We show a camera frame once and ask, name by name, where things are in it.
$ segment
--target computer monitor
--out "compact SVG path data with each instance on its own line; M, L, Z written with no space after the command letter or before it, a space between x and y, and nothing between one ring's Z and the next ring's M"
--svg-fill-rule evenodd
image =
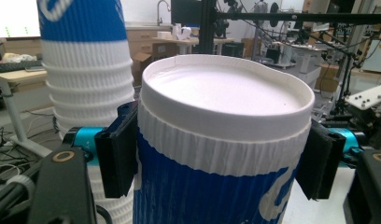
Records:
M330 3L328 5L327 13L338 13L340 10L340 7L334 3Z
M36 0L0 0L0 38L40 36Z
M200 24L201 19L201 0L171 0L171 23Z

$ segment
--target white wall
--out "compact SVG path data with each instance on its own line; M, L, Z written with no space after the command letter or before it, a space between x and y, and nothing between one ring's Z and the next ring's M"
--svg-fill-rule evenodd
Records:
M281 3L281 9L293 8L296 11L302 11L304 0L283 0Z
M157 5L159 0L120 0L123 7L124 20L135 22L157 22ZM166 4L161 3L159 8L163 23L171 23L171 13Z

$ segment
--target blue and white cup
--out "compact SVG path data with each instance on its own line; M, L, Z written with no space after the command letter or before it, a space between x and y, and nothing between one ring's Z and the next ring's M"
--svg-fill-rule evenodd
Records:
M314 93L259 63L185 55L151 64L138 112L134 223L280 223Z
M134 99L120 1L37 0L37 5L49 97L61 137L76 126L109 126L116 108Z

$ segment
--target cardboard box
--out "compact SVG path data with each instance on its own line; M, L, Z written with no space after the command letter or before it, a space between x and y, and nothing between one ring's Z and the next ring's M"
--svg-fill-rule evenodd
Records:
M176 56L177 46L175 43L154 43L152 45L152 61Z
M319 32L313 32L310 35L315 36L315 37L319 37ZM329 35L323 35L322 39L324 41L326 41L326 42L330 42L332 40L332 37L330 37ZM313 39L312 37L309 37L309 40L308 40L308 44L309 45L315 45L316 42L317 42L316 39Z
M141 85L144 70L153 62L160 59L176 56L178 49L175 43L154 43L151 53L137 52L133 57L134 86Z
M316 90L335 92L338 88L339 82L337 80L321 78L319 77L316 81Z
M336 65L321 65L321 72L316 81L315 89L327 92L336 91L339 81L336 79L339 67Z
M250 58L254 48L254 38L243 38L241 39L241 42L244 43L244 57Z

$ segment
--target black metal rod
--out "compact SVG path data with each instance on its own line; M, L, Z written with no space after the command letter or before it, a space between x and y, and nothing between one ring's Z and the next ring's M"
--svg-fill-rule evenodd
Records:
M331 47L333 49L336 49L338 51L341 51L342 53L344 53L346 55L346 59L347 59L347 64L346 64L346 69L345 69L345 74L343 76L343 82L342 82L342 88L340 90L340 93L339 93L339 100L343 100L343 96L344 96L344 88L346 86L346 79L347 79L347 76L349 76L349 68L350 68L350 62L351 62L351 56L353 55L351 52L348 52L348 51L345 51L344 49L341 49L341 48L338 48L336 46L334 46L333 44L330 44L328 43L327 41L321 39L321 38L318 38L318 37L315 37L313 35L310 35L306 32L303 32L305 35L307 35L308 37L311 37L313 39L316 39L317 41L327 45L328 47Z
M332 38L333 40L335 40L335 41L337 41L337 42L339 42L339 43L341 43L341 44L343 44L343 45L345 45L345 44L346 44L346 43L345 43L345 42L343 42L342 40L340 40L340 39L336 38L336 36L334 36L334 35L331 35L330 33L326 32L326 31L322 31L322 33L323 33L324 35L327 35L327 36L329 36L329 37L330 37L330 38Z
M0 219L10 206L16 203L24 193L27 193L27 189L17 183L10 183L7 188L10 189L10 193L0 201Z
M342 22L351 24L381 23L381 14L308 14L308 13L223 13L217 12L217 19L259 20L259 21L317 21Z
M199 35L199 48L202 54L212 54L214 48L214 22L217 20L215 5L217 0L202 1L202 19Z

